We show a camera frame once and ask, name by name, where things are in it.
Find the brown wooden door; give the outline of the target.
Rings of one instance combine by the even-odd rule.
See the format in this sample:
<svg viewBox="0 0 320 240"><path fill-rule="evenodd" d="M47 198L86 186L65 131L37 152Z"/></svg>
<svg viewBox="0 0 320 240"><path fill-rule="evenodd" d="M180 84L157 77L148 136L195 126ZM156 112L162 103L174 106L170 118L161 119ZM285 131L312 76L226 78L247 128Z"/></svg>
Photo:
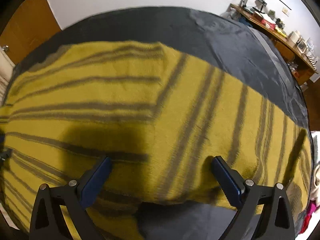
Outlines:
<svg viewBox="0 0 320 240"><path fill-rule="evenodd" d="M61 29L47 0L25 0L1 34L1 47L14 64Z"/></svg>

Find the black satin bed sheet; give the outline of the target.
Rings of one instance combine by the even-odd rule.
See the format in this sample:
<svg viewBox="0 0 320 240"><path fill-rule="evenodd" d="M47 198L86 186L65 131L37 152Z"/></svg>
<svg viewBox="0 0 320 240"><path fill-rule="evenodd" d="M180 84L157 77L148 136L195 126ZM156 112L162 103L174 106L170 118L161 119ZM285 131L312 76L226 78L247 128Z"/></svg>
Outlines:
<svg viewBox="0 0 320 240"><path fill-rule="evenodd" d="M62 46L89 42L161 43L194 56L235 77L278 106L305 129L308 111L301 90L273 43L261 32L239 22L186 8L160 7L113 11L89 17L59 32L33 50L15 68L14 78L43 62ZM306 208L293 217L299 232ZM234 210L195 200L176 204L142 202L134 218L141 239L217 239Z"/></svg>

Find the beige curtain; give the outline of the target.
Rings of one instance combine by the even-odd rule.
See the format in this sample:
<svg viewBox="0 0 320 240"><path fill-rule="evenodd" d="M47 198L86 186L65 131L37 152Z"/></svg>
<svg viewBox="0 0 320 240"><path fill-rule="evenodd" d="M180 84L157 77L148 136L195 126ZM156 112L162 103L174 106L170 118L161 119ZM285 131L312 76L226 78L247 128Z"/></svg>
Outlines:
<svg viewBox="0 0 320 240"><path fill-rule="evenodd" d="M15 64L11 61L8 55L1 48L0 53L0 97L1 103L3 102L7 86L12 77L12 72Z"/></svg>

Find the red floral bedding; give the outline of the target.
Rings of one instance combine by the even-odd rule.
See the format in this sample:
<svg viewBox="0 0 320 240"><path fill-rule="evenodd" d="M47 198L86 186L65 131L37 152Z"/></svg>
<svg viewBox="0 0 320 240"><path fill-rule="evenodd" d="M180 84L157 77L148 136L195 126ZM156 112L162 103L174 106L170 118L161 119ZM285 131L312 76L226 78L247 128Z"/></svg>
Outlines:
<svg viewBox="0 0 320 240"><path fill-rule="evenodd" d="M298 239L307 239L319 222L319 131L313 131L311 135L315 148L315 168L311 177L310 203Z"/></svg>

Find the mustard striped knit sweater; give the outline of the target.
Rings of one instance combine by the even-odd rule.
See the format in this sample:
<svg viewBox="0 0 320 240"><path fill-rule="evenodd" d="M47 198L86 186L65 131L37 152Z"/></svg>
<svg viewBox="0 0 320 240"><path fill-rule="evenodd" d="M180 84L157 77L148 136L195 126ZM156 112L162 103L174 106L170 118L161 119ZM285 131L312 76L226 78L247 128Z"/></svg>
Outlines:
<svg viewBox="0 0 320 240"><path fill-rule="evenodd" d="M161 43L62 46L14 78L1 107L1 200L28 230L42 183L64 185L103 155L112 173L88 214L109 239L141 239L142 202L231 206L208 170L220 155L257 184L284 184L307 207L305 129L240 80Z"/></svg>

